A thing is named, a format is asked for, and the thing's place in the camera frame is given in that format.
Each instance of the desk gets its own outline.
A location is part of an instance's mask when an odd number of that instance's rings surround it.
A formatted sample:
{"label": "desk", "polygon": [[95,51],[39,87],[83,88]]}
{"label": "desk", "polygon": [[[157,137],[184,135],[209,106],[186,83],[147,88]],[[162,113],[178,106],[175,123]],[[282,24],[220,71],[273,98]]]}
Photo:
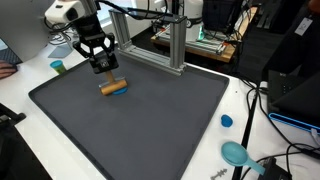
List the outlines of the desk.
{"label": "desk", "polygon": [[[266,83],[261,83],[261,87],[267,87]],[[262,106],[266,111],[267,96],[262,95]],[[292,143],[304,143],[314,147],[318,147],[313,141],[310,133],[301,129],[294,128],[283,123],[273,121],[274,124],[280,129],[280,131],[292,142]],[[249,138],[248,153],[253,160],[271,156],[275,154],[282,154],[286,152],[288,143],[276,132],[271,123],[265,117],[259,107],[259,102],[255,110],[255,115],[252,124],[252,130]],[[295,152],[295,148],[291,148],[290,152]],[[276,158],[277,165],[287,170],[285,156]],[[313,159],[303,154],[290,155],[290,170],[293,175],[293,180],[300,179],[319,179],[320,177],[320,161]],[[257,179],[258,175],[250,171],[246,179]]]}
{"label": "desk", "polygon": [[[23,112],[27,115],[16,128],[53,179],[105,179],[28,97],[29,91],[57,75],[49,66],[54,59],[47,58],[53,49],[53,46],[48,45],[37,57],[19,65],[17,73],[0,80],[0,102],[17,113]],[[84,60],[80,54],[73,51],[63,62],[69,69]],[[240,80],[229,78],[229,87],[183,175],[184,180],[208,180],[224,168],[228,170],[224,177],[232,177],[234,168],[221,158],[220,147],[225,141],[242,140],[248,116],[245,108],[248,88]],[[223,114],[233,118],[234,124],[230,128],[221,126],[220,117]]]}
{"label": "desk", "polygon": [[[253,7],[251,8],[250,12],[250,19],[248,16],[246,16],[247,14],[244,13],[245,18],[243,21],[239,21],[239,25],[237,27],[239,30],[239,33],[241,34],[241,36],[245,35],[245,32],[248,29],[248,26],[250,24],[250,22],[252,21],[253,17],[255,16],[256,12],[257,12],[257,8]],[[163,37],[158,37],[157,35],[153,36],[151,38],[151,42],[158,44],[158,45],[162,45],[162,46],[170,46],[170,36],[166,36],[164,35]],[[212,43],[220,43],[222,44],[221,41],[212,41]],[[192,41],[192,42],[187,42],[186,43],[186,52],[192,53],[192,54],[196,54],[196,55],[200,55],[200,56],[204,56],[207,58],[211,58],[214,60],[218,60],[218,61],[222,61],[222,62],[226,62],[229,63],[230,60],[232,59],[234,53],[236,52],[236,48],[234,48],[232,45],[228,45],[225,47],[224,51],[222,51],[221,54],[217,54],[214,49],[213,46],[208,46],[204,43],[201,42],[196,42],[196,41]]]}

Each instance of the blue cap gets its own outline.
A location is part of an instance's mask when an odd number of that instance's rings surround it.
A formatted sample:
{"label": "blue cap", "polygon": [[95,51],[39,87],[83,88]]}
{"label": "blue cap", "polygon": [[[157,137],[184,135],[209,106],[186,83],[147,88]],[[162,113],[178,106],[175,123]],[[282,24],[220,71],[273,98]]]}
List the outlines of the blue cap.
{"label": "blue cap", "polygon": [[60,67],[60,66],[62,66],[62,61],[61,61],[61,60],[53,61],[53,62],[50,64],[50,66],[51,66],[52,68]]}
{"label": "blue cap", "polygon": [[224,114],[221,116],[221,124],[223,127],[230,127],[233,123],[233,120],[228,115]]}

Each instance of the blue object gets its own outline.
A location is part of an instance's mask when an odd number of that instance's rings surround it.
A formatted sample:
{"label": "blue object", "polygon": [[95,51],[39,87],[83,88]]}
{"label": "blue object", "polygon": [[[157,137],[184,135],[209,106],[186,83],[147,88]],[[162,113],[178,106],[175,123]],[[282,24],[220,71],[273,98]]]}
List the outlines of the blue object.
{"label": "blue object", "polygon": [[60,67],[62,65],[62,61],[61,60],[56,60],[56,61],[53,61],[50,66],[52,68],[57,68],[57,67]]}
{"label": "blue object", "polygon": [[121,88],[121,89],[119,89],[117,91],[114,91],[112,94],[113,95],[120,95],[120,94],[123,94],[123,93],[127,92],[127,90],[128,90],[128,88]]}
{"label": "blue object", "polygon": [[221,116],[221,124],[223,127],[230,127],[233,124],[233,120],[228,115]]}
{"label": "blue object", "polygon": [[253,161],[247,150],[236,142],[226,142],[221,147],[222,158],[232,166],[244,166],[247,165],[257,171],[259,174],[263,175],[265,168],[260,164]]}

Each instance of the gray mat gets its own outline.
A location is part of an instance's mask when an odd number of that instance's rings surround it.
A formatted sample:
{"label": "gray mat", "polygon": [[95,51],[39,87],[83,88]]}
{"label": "gray mat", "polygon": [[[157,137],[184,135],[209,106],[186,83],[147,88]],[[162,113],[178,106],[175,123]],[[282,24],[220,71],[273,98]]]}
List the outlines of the gray mat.
{"label": "gray mat", "polygon": [[191,67],[178,77],[117,58],[113,73],[129,84],[123,95],[102,96],[105,76],[87,62],[29,95],[107,179],[180,179],[229,79]]}

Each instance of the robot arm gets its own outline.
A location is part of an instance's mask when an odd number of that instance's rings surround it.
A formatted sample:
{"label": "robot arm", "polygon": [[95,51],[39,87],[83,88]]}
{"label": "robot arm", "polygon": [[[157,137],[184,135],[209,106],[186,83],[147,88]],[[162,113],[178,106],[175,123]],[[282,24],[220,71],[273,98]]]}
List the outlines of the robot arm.
{"label": "robot arm", "polygon": [[[103,32],[94,0],[56,0],[45,16],[52,23],[71,23],[79,34],[79,41],[74,42],[73,47],[83,57],[89,58],[94,73],[110,71],[119,66],[113,53],[115,37]],[[104,44],[105,38],[110,41],[109,47]],[[88,46],[89,52],[81,44]],[[94,54],[94,49],[98,47],[104,50],[103,55]]]}

